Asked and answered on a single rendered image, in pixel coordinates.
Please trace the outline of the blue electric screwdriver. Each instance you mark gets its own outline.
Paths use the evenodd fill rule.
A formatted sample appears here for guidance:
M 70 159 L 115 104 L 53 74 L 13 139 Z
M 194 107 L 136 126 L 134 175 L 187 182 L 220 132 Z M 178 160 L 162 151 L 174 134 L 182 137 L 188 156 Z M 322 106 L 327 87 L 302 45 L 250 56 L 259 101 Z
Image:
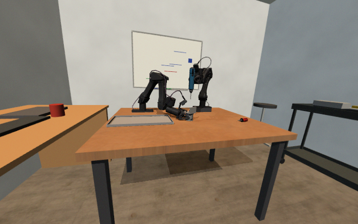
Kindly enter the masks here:
M 189 92 L 192 93 L 194 89 L 194 78 L 195 78 L 195 68 L 190 68 L 190 74 L 189 74 Z

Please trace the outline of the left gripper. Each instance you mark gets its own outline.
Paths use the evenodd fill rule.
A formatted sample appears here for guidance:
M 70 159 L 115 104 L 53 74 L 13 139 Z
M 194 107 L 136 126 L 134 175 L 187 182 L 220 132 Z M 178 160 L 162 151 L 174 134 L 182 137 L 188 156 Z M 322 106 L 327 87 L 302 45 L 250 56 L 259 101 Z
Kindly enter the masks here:
M 199 70 L 196 70 L 194 84 L 201 84 L 201 83 L 202 83 L 202 76 L 199 75 Z

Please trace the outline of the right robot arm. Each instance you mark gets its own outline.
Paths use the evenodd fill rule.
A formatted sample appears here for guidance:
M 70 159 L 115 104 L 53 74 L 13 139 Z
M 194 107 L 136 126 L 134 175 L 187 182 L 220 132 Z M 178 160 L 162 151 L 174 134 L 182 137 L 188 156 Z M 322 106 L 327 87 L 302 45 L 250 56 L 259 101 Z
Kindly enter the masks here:
M 149 101 L 149 97 L 158 84 L 159 87 L 159 98 L 158 98 L 158 109 L 165 110 L 167 113 L 171 114 L 173 106 L 175 104 L 175 98 L 166 97 L 165 94 L 165 80 L 163 80 L 164 76 L 161 73 L 151 72 L 150 81 L 144 90 L 144 92 L 139 96 L 139 109 L 132 109 L 132 111 L 153 111 L 153 109 L 146 109 L 146 103 Z

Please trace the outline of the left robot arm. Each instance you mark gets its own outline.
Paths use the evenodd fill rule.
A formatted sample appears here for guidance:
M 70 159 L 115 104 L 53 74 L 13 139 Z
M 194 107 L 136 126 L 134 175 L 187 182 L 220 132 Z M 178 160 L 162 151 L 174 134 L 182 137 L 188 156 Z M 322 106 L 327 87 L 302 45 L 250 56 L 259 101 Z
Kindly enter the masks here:
M 195 68 L 195 71 L 196 70 L 199 70 L 199 75 L 202 76 L 202 83 L 203 86 L 202 86 L 202 89 L 199 93 L 199 100 L 200 100 L 200 105 L 199 106 L 193 106 L 193 107 L 197 107 L 197 108 L 212 108 L 211 106 L 205 106 L 206 104 L 206 100 L 208 98 L 207 96 L 207 87 L 208 87 L 208 83 L 209 81 L 211 80 L 212 76 L 213 76 L 213 73 L 212 73 L 212 68 L 208 68 L 208 69 L 202 69 L 202 68 L 199 68 L 199 65 L 196 63 L 193 65 L 193 67 Z M 203 73 L 204 72 L 204 73 Z M 202 75 L 203 74 L 203 75 Z

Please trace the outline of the beige l-shaped bracket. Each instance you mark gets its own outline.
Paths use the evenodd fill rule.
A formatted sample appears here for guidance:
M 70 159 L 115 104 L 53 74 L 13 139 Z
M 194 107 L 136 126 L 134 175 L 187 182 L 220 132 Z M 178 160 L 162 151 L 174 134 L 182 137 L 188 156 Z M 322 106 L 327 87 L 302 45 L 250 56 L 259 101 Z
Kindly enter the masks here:
M 195 114 L 196 113 L 196 108 L 197 107 L 190 107 L 190 111 L 184 111 L 184 113 L 187 113 L 187 114 Z

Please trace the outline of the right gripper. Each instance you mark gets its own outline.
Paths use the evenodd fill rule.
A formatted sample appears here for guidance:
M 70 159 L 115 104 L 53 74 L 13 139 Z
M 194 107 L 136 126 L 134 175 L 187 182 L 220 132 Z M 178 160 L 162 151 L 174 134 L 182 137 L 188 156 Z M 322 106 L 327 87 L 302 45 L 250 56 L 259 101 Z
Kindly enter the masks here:
M 183 101 L 184 101 L 184 100 L 183 100 Z M 183 101 L 182 101 L 182 102 L 183 102 Z M 173 108 L 173 109 L 172 109 L 171 114 L 172 114 L 172 115 L 175 115 L 176 118 L 179 119 L 179 120 L 189 120 L 190 117 L 184 113 L 184 111 L 186 111 L 186 110 L 180 108 L 182 102 L 180 102 L 178 109 L 177 109 L 177 108 Z M 179 110 L 179 111 L 178 111 L 178 110 Z M 177 115 L 177 113 L 178 113 L 178 115 Z M 188 117 L 188 118 L 185 118 L 185 117 Z

